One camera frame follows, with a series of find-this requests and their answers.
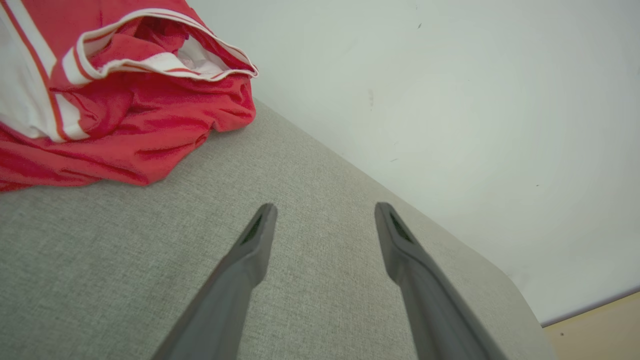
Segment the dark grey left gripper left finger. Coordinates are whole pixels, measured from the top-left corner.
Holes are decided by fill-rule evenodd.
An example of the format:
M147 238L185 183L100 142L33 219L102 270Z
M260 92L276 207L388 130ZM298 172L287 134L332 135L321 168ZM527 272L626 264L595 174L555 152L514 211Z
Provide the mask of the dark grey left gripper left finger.
M265 278L278 209L264 203L151 360L236 360L251 294Z

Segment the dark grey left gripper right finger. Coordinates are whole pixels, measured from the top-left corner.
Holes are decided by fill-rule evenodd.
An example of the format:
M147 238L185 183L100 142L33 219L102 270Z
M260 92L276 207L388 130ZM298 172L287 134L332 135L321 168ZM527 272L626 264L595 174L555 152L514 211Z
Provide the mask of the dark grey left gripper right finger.
M508 360L394 207L378 202L374 217L386 273L400 288L418 360Z

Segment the red number 23 basketball jersey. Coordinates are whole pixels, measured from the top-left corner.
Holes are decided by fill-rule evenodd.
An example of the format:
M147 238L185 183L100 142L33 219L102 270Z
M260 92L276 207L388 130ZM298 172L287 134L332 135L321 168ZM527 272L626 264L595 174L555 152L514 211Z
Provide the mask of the red number 23 basketball jersey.
M189 0L0 0L0 193L158 182L255 119L258 74Z

